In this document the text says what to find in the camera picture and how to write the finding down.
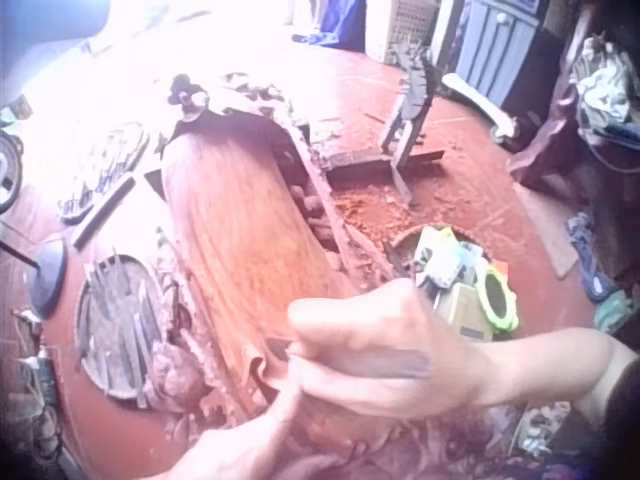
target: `basket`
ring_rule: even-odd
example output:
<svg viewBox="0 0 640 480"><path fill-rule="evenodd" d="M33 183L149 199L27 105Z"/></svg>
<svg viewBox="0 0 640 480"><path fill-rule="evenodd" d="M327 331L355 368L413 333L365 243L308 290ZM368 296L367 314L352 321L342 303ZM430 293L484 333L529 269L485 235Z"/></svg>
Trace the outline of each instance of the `basket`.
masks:
<svg viewBox="0 0 640 480"><path fill-rule="evenodd" d="M435 0L370 0L367 2L365 51L378 62L394 65L394 46L418 43L429 31Z"/></svg>

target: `blue cabinet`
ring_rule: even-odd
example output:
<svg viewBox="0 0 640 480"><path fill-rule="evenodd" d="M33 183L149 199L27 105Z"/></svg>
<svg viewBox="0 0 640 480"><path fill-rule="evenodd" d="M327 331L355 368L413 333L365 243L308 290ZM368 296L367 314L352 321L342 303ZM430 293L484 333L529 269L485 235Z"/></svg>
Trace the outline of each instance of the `blue cabinet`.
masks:
<svg viewBox="0 0 640 480"><path fill-rule="evenodd" d="M503 108L540 26L538 0L477 0L456 73Z"/></svg>

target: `reddish wood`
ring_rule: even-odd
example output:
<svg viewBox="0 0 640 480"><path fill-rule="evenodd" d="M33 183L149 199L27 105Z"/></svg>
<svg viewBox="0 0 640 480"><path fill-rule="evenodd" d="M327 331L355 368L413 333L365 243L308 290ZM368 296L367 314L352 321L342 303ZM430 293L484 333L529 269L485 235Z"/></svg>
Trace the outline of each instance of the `reddish wood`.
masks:
<svg viewBox="0 0 640 480"><path fill-rule="evenodd" d="M286 315L291 301L357 293L327 261L267 140L255 131L248 135L241 117L208 117L164 154L178 249L202 287L231 375L244 389L250 377L281 384L286 364L265 339L294 338ZM319 442L350 446L380 438L388 426L318 402L308 407L304 426Z"/></svg>

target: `tire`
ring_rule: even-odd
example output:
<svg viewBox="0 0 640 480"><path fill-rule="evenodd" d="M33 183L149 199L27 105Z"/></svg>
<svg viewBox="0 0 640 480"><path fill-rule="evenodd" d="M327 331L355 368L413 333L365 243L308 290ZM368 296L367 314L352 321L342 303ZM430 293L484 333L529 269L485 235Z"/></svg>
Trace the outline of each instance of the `tire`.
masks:
<svg viewBox="0 0 640 480"><path fill-rule="evenodd" d="M0 131L0 154L3 154L16 170L9 196L0 203L0 214L3 214L15 203L22 187L22 141L20 139L16 141L14 137Z"/></svg>

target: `blue cloth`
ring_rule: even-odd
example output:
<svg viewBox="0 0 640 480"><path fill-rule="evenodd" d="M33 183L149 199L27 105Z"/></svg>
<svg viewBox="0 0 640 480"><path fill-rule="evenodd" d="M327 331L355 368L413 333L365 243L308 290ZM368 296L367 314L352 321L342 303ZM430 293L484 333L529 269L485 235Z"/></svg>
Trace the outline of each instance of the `blue cloth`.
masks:
<svg viewBox="0 0 640 480"><path fill-rule="evenodd" d="M321 33L309 35L305 43L364 52L366 0L330 0L322 19Z"/></svg>

